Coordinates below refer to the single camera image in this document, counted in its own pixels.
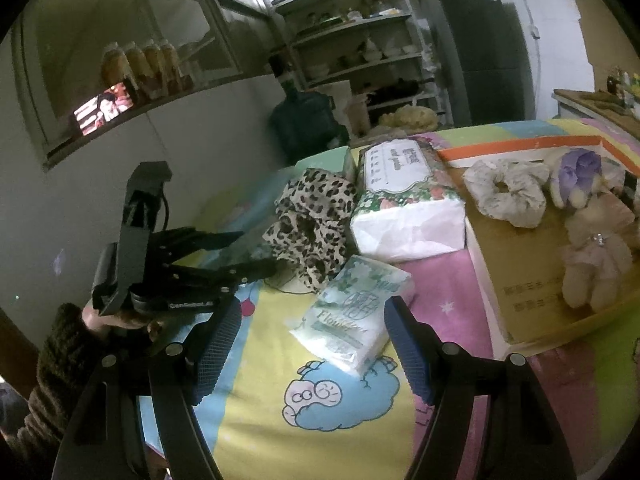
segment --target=leopard print fabric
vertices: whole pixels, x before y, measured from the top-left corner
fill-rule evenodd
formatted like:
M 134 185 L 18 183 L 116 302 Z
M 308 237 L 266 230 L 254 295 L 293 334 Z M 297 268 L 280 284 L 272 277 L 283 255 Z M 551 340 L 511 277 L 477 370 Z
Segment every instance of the leopard print fabric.
M 306 170 L 287 184 L 276 202 L 278 221 L 262 236 L 276 258 L 292 263 L 302 283 L 316 292 L 347 261 L 345 233 L 355 193 L 335 173 Z

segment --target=star print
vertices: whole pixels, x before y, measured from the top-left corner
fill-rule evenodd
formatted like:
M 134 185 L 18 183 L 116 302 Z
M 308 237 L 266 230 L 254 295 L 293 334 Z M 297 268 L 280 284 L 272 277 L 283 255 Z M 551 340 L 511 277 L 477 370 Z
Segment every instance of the star print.
M 448 314 L 449 312 L 451 312 L 453 310 L 453 301 L 447 301 L 447 303 L 442 304 L 440 306 L 441 311 L 443 311 L 445 314 Z

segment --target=green floral tissue pack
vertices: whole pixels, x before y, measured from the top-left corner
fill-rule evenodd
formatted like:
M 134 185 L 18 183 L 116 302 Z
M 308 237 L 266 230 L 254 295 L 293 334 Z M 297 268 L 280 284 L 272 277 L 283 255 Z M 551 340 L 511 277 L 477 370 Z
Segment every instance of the green floral tissue pack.
M 385 301 L 415 293 L 411 274 L 352 256 L 290 332 L 312 354 L 340 370 L 363 376 L 388 341 Z
M 465 202 L 427 140 L 371 146 L 358 173 L 351 233 L 360 254 L 404 262 L 465 247 Z

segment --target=human hand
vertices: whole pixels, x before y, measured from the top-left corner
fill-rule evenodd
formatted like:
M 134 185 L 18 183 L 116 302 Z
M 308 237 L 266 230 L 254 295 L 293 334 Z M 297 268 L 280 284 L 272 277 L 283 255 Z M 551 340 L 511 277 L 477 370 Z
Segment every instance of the human hand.
M 89 300 L 82 310 L 82 322 L 87 330 L 101 341 L 107 339 L 112 327 L 136 330 L 148 325 L 150 321 L 135 310 L 121 310 L 112 316 L 100 316 L 100 311 L 94 309 L 92 300 Z

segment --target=fuzzy sweater sleeve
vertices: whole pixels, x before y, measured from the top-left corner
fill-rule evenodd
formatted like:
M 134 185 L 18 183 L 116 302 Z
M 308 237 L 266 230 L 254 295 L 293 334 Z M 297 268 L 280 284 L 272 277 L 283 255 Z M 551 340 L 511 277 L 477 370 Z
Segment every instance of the fuzzy sweater sleeve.
M 81 310 L 62 305 L 38 357 L 31 413 L 17 436 L 6 439 L 25 478 L 50 479 L 66 426 L 102 354 L 104 347 L 82 323 Z

